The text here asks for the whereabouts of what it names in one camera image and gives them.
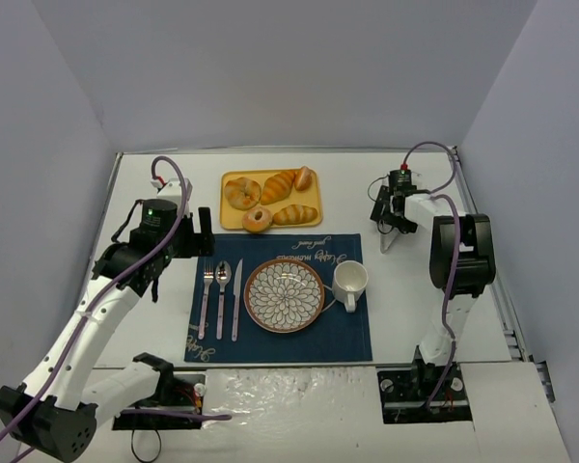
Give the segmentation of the small orange bread bun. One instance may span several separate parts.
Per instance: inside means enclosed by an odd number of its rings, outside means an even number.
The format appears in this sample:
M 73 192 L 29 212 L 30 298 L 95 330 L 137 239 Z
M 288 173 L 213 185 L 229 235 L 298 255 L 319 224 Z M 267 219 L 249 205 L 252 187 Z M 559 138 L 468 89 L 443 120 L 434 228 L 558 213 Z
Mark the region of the small orange bread bun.
M 302 166 L 295 171 L 293 187 L 296 191 L 302 192 L 308 190 L 313 183 L 313 172 L 307 166 Z

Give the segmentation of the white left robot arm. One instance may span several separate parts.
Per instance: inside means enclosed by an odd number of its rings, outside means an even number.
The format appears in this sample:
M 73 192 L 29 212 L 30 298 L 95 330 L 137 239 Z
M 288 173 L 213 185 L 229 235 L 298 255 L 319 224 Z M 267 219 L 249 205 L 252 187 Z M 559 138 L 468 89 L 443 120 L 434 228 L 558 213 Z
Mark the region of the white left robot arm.
M 73 462 L 97 428 L 129 405 L 170 389 L 174 367 L 139 354 L 116 375 L 87 384 L 103 349 L 146 292 L 175 259 L 209 257 L 214 250 L 210 211 L 188 210 L 192 185 L 183 177 L 153 180 L 156 197 L 142 202 L 139 225 L 126 242 L 114 240 L 93 268 L 83 299 L 40 363 L 16 387 L 0 388 L 3 436 L 61 462 Z

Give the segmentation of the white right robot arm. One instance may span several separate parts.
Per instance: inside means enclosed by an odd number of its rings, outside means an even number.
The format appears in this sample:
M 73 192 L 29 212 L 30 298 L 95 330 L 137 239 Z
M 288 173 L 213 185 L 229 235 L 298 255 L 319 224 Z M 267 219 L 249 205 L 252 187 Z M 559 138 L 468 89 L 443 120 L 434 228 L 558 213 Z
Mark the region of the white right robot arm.
M 417 362 L 440 370 L 442 385 L 452 368 L 457 342 L 476 301 L 496 276 L 491 224 L 471 214 L 447 194 L 421 189 L 405 164 L 389 172 L 373 201 L 370 220 L 380 235 L 380 251 L 393 240 L 424 230 L 430 233 L 428 274 L 442 302 L 432 312 L 417 347 Z

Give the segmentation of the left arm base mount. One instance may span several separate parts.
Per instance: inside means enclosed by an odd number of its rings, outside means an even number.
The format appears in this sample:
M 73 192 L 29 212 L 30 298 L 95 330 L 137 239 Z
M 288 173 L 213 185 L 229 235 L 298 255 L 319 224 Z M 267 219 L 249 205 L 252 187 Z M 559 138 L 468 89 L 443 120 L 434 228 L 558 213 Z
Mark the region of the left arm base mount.
M 173 385 L 163 398 L 146 398 L 130 406 L 130 409 L 158 409 L 202 414 L 206 377 L 199 373 L 178 373 Z M 165 415 L 121 414 L 111 421 L 113 431 L 165 431 L 199 430 L 200 422 Z

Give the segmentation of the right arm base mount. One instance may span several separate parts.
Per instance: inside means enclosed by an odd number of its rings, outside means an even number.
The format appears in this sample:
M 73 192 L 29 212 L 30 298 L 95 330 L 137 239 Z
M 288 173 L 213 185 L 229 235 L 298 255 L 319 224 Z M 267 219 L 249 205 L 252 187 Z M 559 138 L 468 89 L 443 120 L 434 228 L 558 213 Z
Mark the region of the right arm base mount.
M 377 383 L 385 424 L 470 422 L 469 398 L 460 367 L 453 363 L 434 398 L 429 398 L 443 367 L 422 361 L 377 371 Z

